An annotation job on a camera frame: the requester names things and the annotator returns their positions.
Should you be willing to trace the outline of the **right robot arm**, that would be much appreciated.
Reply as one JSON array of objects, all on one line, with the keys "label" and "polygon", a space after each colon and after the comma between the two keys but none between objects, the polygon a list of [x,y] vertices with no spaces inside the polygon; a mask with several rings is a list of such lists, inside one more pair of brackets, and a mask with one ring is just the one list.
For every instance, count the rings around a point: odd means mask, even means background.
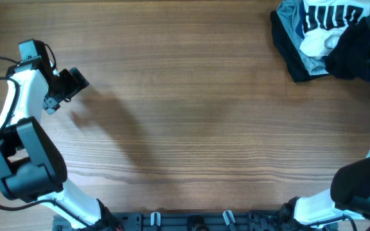
[{"label": "right robot arm", "polygon": [[[366,21],[370,31],[370,16]],[[293,198],[277,215],[281,230],[316,230],[346,219],[370,219],[370,150],[365,159],[340,168],[329,189]]]}]

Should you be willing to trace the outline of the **black t-shirt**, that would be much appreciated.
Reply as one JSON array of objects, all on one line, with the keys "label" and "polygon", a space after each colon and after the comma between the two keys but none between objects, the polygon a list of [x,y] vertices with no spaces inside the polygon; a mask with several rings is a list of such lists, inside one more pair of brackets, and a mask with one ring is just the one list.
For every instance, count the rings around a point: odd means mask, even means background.
[{"label": "black t-shirt", "polygon": [[327,72],[338,79],[370,82],[370,30],[366,19],[348,26],[323,60]]}]

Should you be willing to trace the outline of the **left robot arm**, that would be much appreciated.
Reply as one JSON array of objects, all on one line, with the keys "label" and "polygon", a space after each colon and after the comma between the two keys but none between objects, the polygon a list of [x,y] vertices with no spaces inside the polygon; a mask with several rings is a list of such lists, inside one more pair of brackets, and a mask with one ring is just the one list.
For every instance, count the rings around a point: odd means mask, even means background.
[{"label": "left robot arm", "polygon": [[3,78],[8,94],[0,115],[0,210],[37,205],[54,210],[79,230],[116,230],[118,220],[104,204],[67,177],[66,163],[40,125],[88,86],[77,68],[57,72],[50,65],[21,63]]}]

